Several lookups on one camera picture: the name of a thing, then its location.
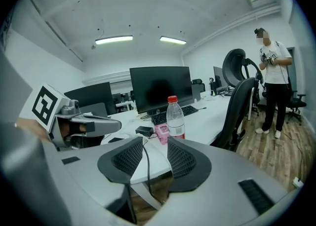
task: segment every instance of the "fluorescent light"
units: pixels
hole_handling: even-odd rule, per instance
[[[133,40],[133,36],[119,36],[119,37],[110,37],[110,38],[102,38],[97,39],[95,41],[96,44],[103,44],[103,43],[109,43],[109,42],[120,42],[120,41],[129,41]]]
[[[166,38],[166,37],[161,37],[160,41],[165,41],[165,42],[173,42],[173,43],[178,43],[178,44],[185,44],[185,41],[179,40],[179,39],[174,39],[174,38]]]

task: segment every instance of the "white t-shirt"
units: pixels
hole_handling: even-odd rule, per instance
[[[291,54],[285,48],[283,43],[271,41],[269,46],[263,45],[260,49],[261,62],[267,63],[270,58],[291,58]],[[269,84],[288,84],[288,75],[286,66],[267,64],[266,83]]]

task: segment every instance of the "water bottle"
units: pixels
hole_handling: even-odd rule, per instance
[[[184,115],[178,104],[177,96],[168,97],[167,125],[169,135],[175,138],[185,138]]]

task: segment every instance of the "black monitor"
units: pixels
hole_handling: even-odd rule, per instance
[[[193,99],[189,67],[141,67],[129,71],[138,113],[166,108],[172,95],[178,97],[180,105]]]
[[[107,114],[116,113],[109,82],[82,87],[66,92],[65,95],[70,99],[78,100],[81,107],[104,103]]]
[[[219,87],[227,88],[228,85],[224,79],[222,68],[214,66],[214,77],[215,77],[216,88],[219,88]]]

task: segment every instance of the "black keyboard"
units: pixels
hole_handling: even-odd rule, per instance
[[[192,106],[186,106],[186,107],[183,107],[181,109],[182,109],[182,112],[183,112],[184,116],[187,116],[187,115],[190,115],[192,113],[198,112],[198,110],[196,108],[192,107]],[[160,113],[160,114],[153,115],[152,116],[152,122],[154,123],[154,125],[167,123],[167,112],[163,112],[163,113]]]

